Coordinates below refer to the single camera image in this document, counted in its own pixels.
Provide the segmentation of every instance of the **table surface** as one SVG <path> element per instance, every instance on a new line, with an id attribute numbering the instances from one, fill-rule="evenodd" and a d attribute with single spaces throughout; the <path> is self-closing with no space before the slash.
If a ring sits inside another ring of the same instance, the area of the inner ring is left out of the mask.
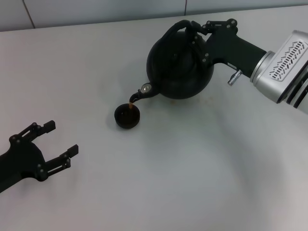
<path id="1" fill-rule="evenodd" d="M 0 151 L 32 122 L 45 160 L 74 144 L 72 167 L 0 194 L 1 231 L 306 231 L 308 117 L 218 64 L 197 96 L 142 100 L 121 130 L 114 110 L 147 82 L 153 44 L 182 19 L 238 20 L 277 51 L 308 31 L 308 6 L 0 33 Z"/>

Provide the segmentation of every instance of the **white tile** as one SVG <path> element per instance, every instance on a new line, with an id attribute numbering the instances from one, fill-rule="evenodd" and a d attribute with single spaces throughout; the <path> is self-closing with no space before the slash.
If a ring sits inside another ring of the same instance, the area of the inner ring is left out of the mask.
<path id="1" fill-rule="evenodd" d="M 308 4 L 308 0 L 187 0 L 186 15 Z"/>
<path id="2" fill-rule="evenodd" d="M 0 0 L 0 31 L 31 28 L 22 0 Z"/>
<path id="3" fill-rule="evenodd" d="M 26 0 L 37 28 L 184 15 L 185 0 Z"/>

